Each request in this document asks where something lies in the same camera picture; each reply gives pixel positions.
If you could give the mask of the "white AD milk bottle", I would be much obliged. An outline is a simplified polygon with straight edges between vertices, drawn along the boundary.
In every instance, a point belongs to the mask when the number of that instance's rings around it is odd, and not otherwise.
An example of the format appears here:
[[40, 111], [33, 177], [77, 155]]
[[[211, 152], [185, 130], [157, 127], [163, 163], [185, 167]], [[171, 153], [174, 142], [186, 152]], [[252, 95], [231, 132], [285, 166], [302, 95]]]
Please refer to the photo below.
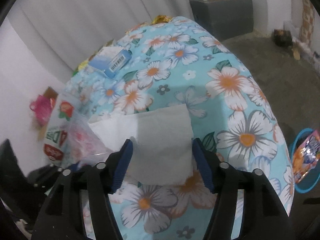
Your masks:
[[80, 104], [78, 98], [66, 92], [57, 97], [43, 140], [43, 152], [54, 164], [64, 158], [71, 121]]

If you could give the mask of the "white tissue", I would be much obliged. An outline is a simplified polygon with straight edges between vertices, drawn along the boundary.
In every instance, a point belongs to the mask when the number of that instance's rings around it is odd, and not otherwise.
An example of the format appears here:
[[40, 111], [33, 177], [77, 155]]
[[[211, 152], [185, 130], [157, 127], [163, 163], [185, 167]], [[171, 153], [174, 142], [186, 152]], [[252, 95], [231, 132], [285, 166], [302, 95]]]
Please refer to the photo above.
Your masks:
[[189, 111], [185, 104], [154, 111], [91, 117], [88, 125], [114, 152], [133, 142], [129, 176], [145, 185], [182, 185], [193, 174]]

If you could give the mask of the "blue plastic trash basket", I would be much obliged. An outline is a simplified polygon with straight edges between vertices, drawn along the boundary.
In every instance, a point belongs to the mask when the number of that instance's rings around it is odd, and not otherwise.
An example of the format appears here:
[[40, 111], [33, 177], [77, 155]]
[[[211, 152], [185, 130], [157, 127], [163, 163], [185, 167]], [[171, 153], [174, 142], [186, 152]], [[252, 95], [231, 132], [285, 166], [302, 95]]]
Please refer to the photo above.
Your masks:
[[289, 146], [293, 180], [298, 193], [310, 192], [319, 182], [319, 131], [305, 128]]

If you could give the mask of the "cardboard box with pink bag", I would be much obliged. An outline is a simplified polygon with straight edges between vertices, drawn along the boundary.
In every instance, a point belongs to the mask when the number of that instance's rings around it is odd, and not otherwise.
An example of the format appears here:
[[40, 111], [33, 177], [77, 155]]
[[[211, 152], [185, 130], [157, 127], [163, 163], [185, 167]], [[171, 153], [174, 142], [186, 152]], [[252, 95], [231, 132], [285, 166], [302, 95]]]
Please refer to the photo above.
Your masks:
[[47, 87], [44, 93], [39, 94], [29, 105], [30, 110], [33, 112], [36, 128], [39, 130], [37, 135], [38, 141], [44, 139], [57, 96], [58, 93], [52, 87]]

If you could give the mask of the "blue white carton box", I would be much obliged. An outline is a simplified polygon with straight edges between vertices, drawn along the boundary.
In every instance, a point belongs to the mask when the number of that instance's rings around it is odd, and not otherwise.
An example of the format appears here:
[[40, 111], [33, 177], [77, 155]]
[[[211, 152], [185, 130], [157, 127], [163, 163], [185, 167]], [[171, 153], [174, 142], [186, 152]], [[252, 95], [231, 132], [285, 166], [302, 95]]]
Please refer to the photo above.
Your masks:
[[88, 64], [113, 79], [130, 60], [131, 54], [128, 50], [121, 46], [111, 46], [101, 48]]

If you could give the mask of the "dark brown floor box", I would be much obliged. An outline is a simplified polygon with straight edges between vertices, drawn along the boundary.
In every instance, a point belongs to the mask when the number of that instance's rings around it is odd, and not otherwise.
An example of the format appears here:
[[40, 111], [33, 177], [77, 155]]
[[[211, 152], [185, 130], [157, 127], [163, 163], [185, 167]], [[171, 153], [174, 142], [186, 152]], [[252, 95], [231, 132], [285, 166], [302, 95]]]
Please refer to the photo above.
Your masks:
[[292, 35], [290, 31], [283, 29], [274, 29], [272, 35], [274, 43], [283, 48], [287, 48], [292, 46]]

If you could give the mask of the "white curtain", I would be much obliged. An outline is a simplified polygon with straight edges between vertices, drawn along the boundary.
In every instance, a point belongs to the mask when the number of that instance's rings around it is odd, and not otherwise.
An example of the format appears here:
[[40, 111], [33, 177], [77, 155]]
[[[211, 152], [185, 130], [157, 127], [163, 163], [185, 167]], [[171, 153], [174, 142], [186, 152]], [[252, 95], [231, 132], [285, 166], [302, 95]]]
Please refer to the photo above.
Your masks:
[[158, 15], [191, 17], [189, 0], [16, 0], [8, 20], [40, 64], [64, 82], [94, 50]]

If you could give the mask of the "floral blue tablecloth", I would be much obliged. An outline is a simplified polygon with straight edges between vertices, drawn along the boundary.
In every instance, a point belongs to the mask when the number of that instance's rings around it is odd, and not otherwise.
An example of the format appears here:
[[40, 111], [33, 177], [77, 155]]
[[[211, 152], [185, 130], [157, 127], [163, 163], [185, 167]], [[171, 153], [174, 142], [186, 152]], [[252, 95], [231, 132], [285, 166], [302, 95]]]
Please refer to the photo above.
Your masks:
[[[184, 104], [195, 137], [221, 161], [243, 171], [263, 170], [286, 211], [294, 181], [283, 133], [271, 106], [244, 64], [194, 21], [138, 25], [118, 40], [132, 55], [114, 80], [88, 61], [65, 92], [87, 117], [154, 111]], [[202, 239], [216, 197], [198, 169], [181, 186], [140, 185], [127, 177], [110, 197], [124, 239]]]

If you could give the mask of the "patterned cardboard roll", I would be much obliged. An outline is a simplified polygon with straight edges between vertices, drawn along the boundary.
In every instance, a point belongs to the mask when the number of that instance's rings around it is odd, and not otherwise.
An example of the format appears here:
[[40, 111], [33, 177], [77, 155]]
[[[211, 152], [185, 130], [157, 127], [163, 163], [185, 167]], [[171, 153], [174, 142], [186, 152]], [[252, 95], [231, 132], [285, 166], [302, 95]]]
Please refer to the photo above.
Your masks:
[[315, 8], [310, 0], [302, 0], [302, 2], [302, 25], [300, 28], [299, 39], [310, 48], [315, 25]]

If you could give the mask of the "dark grey cabinet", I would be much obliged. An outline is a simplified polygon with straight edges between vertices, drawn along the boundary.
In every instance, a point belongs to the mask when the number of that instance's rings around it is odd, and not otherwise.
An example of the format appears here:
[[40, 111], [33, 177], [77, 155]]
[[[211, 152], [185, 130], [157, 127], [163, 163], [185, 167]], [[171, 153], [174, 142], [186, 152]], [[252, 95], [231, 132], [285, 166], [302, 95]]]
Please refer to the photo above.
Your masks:
[[219, 41], [253, 32], [252, 0], [189, 0], [195, 22]]

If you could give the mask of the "gold foil wrapper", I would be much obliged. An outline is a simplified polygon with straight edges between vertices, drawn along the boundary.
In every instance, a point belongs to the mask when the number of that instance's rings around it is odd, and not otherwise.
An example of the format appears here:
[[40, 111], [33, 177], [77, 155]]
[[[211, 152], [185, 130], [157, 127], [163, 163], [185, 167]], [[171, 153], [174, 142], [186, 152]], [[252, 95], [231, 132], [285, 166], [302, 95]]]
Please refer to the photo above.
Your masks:
[[151, 24], [156, 25], [156, 24], [161, 24], [161, 23], [169, 23], [171, 20], [172, 20], [171, 16], [158, 15], [152, 20]]

